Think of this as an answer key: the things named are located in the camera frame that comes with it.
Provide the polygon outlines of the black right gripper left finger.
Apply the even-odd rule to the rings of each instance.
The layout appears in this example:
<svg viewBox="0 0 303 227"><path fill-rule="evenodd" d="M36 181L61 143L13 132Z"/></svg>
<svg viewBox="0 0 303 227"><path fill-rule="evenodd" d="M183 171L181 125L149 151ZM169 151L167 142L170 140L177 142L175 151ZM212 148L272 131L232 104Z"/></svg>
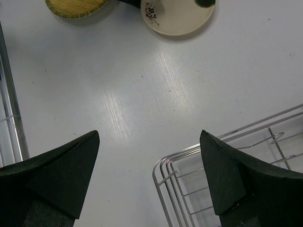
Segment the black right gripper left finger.
<svg viewBox="0 0 303 227"><path fill-rule="evenodd" d="M72 227L79 219L99 150L90 131L0 169L2 227Z"/></svg>

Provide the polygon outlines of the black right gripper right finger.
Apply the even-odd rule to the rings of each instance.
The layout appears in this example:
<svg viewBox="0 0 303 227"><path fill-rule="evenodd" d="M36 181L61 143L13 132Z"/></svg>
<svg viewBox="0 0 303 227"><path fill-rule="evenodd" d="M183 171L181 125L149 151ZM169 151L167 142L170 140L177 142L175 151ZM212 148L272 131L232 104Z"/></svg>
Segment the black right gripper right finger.
<svg viewBox="0 0 303 227"><path fill-rule="evenodd" d="M303 175L266 163L202 131L202 162L223 227L301 227Z"/></svg>

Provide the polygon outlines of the wire dish rack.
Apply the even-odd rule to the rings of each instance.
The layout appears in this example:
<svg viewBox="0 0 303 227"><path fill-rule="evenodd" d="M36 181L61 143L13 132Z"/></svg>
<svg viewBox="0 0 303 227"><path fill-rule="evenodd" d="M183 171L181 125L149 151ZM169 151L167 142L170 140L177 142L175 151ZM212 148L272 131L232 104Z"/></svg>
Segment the wire dish rack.
<svg viewBox="0 0 303 227"><path fill-rule="evenodd" d="M152 177L170 227L300 227L303 107L160 159Z"/></svg>

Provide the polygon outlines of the yellow woven pattern plate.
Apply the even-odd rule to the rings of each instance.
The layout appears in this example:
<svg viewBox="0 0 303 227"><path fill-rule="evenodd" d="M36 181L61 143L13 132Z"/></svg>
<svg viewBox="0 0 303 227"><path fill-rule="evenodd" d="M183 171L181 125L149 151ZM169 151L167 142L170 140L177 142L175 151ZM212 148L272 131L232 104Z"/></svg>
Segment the yellow woven pattern plate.
<svg viewBox="0 0 303 227"><path fill-rule="evenodd" d="M97 12L108 0L45 0L50 11L64 19L79 19Z"/></svg>

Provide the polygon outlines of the beige plate black spot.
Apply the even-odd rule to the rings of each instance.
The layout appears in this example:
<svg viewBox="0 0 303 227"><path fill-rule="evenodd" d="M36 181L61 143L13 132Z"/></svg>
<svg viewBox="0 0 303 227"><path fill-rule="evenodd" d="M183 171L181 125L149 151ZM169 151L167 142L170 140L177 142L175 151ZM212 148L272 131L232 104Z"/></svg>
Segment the beige plate black spot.
<svg viewBox="0 0 303 227"><path fill-rule="evenodd" d="M141 15L154 32L188 35L202 27L215 9L214 0L142 0Z"/></svg>

